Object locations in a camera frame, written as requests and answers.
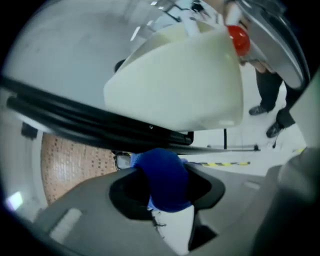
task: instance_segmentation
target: hazard stripe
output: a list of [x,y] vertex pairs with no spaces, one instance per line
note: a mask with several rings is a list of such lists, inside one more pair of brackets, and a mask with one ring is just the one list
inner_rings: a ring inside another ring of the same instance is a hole
[[304,148],[299,148],[299,149],[293,150],[292,152],[293,152],[293,153],[301,153],[301,152],[304,151],[304,150],[305,150]]
[[248,166],[250,162],[200,162],[203,166]]

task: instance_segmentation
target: beige patterned floor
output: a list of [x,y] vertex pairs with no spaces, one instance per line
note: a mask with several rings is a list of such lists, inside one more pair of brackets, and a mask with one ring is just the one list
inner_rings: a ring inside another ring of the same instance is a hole
[[110,150],[43,134],[41,172],[48,204],[87,179],[115,171],[114,154]]

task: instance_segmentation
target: person's leg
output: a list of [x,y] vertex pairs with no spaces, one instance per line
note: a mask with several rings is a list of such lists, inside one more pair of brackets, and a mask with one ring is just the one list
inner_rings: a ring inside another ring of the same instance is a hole
[[260,73],[256,70],[255,74],[261,102],[260,105],[249,110],[249,113],[252,116],[270,112],[274,109],[278,98],[279,88],[283,81],[277,73],[270,73],[269,71]]
[[276,121],[271,127],[267,130],[266,136],[268,138],[273,138],[278,136],[278,134],[284,129],[288,128],[289,126],[293,125],[295,121],[293,120],[292,116],[289,113],[291,107],[295,104],[298,100],[302,91],[294,90],[285,84],[286,87],[286,106],[279,110],[278,114],[276,115]]
[[286,106],[283,109],[279,110],[278,114],[276,115],[276,120],[283,128],[288,128],[295,123],[294,119],[289,113],[289,110],[299,99],[300,95],[302,94],[302,91],[294,90],[291,87],[289,87],[287,84],[285,85],[285,87],[286,87],[286,97],[285,97]]

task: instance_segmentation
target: red knob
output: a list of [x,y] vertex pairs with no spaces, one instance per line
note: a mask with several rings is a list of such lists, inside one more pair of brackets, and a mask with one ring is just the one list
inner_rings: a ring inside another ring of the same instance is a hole
[[232,39],[236,54],[238,56],[244,56],[250,49],[250,39],[244,29],[239,26],[230,25],[227,26],[230,38]]

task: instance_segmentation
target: white plastic container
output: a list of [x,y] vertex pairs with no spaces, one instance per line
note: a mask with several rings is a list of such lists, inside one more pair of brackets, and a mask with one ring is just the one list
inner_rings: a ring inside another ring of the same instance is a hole
[[104,87],[110,112],[174,131],[232,127],[243,116],[238,57],[226,27],[182,23],[156,32]]

